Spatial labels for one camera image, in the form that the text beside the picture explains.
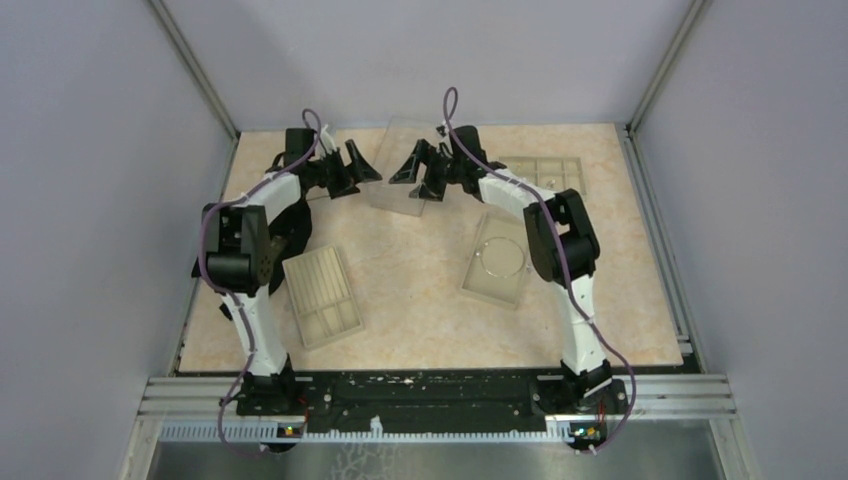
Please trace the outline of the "clear plastic box cover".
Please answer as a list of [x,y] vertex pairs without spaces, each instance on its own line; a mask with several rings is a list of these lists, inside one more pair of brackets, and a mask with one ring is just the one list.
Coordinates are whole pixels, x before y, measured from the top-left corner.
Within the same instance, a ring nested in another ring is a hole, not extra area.
[[436,125],[399,116],[391,118],[370,162],[382,177],[366,186],[370,207],[413,217],[422,215],[426,202],[410,196],[424,173],[420,167],[416,177],[411,176],[419,140],[435,146],[440,140]]

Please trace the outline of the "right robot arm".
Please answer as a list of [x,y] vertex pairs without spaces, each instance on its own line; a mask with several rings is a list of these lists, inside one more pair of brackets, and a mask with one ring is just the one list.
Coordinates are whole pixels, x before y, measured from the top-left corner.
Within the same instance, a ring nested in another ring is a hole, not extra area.
[[443,129],[434,145],[417,140],[390,181],[410,184],[411,197],[443,199],[449,185],[522,220],[529,258],[563,308],[563,398],[576,412],[590,411],[612,381],[595,324],[594,276],[600,244],[579,192],[533,185],[487,159],[474,126]]

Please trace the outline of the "beige compartment tray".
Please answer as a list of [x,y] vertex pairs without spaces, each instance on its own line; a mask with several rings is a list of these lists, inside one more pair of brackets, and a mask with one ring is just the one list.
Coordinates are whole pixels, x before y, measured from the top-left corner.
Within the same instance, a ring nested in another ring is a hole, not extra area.
[[[573,189],[583,197],[587,195],[587,182],[579,157],[502,156],[498,162],[537,187],[556,192]],[[547,176],[555,178],[554,185],[545,184]]]

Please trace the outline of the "black cloth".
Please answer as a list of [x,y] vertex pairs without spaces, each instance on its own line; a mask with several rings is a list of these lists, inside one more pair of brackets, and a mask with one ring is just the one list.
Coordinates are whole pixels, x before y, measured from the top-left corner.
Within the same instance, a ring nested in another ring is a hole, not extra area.
[[273,220],[258,205],[226,206],[211,217],[203,258],[212,283],[253,296],[276,291],[285,278],[282,262],[305,251],[312,234],[311,209],[300,199]]

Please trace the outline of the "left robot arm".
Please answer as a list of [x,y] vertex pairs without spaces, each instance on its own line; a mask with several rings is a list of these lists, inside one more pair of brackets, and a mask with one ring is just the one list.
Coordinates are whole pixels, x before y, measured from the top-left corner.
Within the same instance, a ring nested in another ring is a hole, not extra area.
[[313,188],[331,198],[353,195],[359,184],[381,178],[354,141],[337,146],[326,131],[291,128],[257,184],[202,210],[192,274],[221,297],[237,327],[246,356],[242,395],[260,392],[277,414],[297,406],[300,388],[270,296],[282,282],[284,258],[302,253],[311,234],[306,196]]

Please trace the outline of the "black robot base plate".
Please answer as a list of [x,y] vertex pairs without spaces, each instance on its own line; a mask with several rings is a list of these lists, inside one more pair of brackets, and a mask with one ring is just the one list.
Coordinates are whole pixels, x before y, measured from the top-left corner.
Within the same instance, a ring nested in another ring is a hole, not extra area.
[[540,431],[548,415],[608,420],[628,397],[620,379],[581,397],[553,367],[247,374],[231,400],[244,417],[302,416],[308,433],[453,434]]

